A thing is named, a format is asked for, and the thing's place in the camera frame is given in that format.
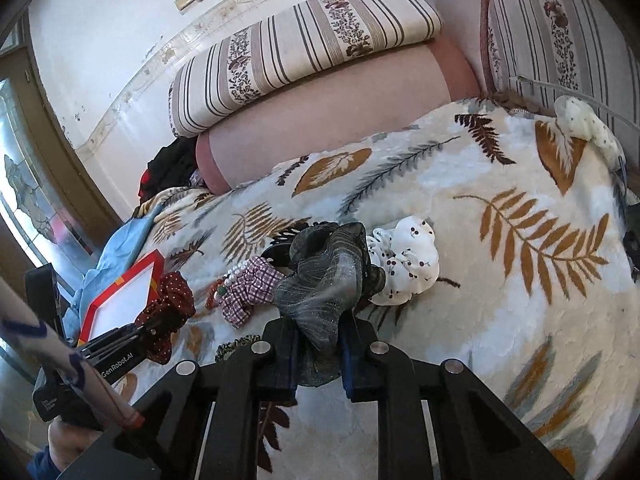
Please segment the left hand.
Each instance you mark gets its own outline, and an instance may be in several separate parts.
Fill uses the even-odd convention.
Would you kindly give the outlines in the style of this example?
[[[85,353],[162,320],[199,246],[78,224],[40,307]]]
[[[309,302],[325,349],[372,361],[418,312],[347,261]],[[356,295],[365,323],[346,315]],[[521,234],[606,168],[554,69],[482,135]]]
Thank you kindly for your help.
[[[64,471],[101,436],[101,431],[74,426],[57,417],[48,428],[49,454],[53,465],[59,471]]]

